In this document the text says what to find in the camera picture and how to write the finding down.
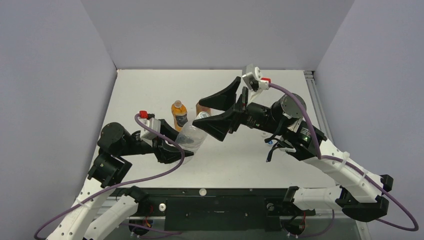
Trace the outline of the clear bottle white cap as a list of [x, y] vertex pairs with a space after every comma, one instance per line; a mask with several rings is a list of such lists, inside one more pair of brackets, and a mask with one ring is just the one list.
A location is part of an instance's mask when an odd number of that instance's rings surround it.
[[[203, 118], [210, 117], [210, 114], [201, 111], [194, 120], [199, 120]], [[188, 121], [179, 132], [176, 143], [183, 149], [192, 153], [196, 153], [205, 139], [207, 138], [208, 134], [203, 131], [202, 129], [195, 127], [193, 125], [194, 120]]]

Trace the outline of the gold red label bottle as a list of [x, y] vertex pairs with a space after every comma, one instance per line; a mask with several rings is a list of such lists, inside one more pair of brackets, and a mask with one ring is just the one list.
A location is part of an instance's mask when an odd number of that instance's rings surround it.
[[195, 109], [196, 109], [196, 115], [199, 115], [200, 113], [205, 112], [208, 114], [209, 117], [212, 116], [211, 108], [203, 106], [199, 102], [196, 103]]

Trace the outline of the orange blue label bottle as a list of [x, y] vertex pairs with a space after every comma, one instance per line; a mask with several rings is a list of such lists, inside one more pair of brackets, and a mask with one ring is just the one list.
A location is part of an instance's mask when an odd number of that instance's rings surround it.
[[171, 105], [171, 113], [174, 121], [174, 128], [180, 132], [183, 126], [188, 122], [188, 111], [180, 100], [176, 100]]

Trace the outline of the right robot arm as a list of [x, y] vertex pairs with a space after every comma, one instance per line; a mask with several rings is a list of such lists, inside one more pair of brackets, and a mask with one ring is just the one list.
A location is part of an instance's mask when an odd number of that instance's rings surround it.
[[334, 210], [360, 222], [384, 217], [389, 209], [389, 192], [393, 178], [367, 171], [340, 151], [307, 114], [305, 101], [286, 89], [272, 105], [253, 101], [259, 93], [279, 86], [268, 78], [247, 80], [237, 94], [242, 77], [237, 77], [223, 90], [204, 97], [199, 104], [220, 114], [194, 121], [194, 126], [223, 141], [240, 126], [261, 130], [278, 137], [276, 147], [305, 164], [311, 165], [336, 182], [328, 188], [290, 187], [282, 199], [283, 209], [294, 214], [298, 210]]

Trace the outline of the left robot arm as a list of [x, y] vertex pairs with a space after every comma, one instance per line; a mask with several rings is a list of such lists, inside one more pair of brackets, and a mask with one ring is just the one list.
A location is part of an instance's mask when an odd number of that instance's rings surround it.
[[[103, 240], [126, 218], [149, 209], [149, 194], [135, 184], [163, 177], [194, 155], [176, 143], [178, 132], [154, 114], [139, 112], [135, 121], [142, 131], [129, 133], [120, 123], [101, 131], [98, 156], [88, 171], [72, 207], [61, 213], [60, 224], [49, 240]], [[125, 156], [154, 154], [159, 163], [177, 165], [163, 173], [124, 182], [132, 164]]]

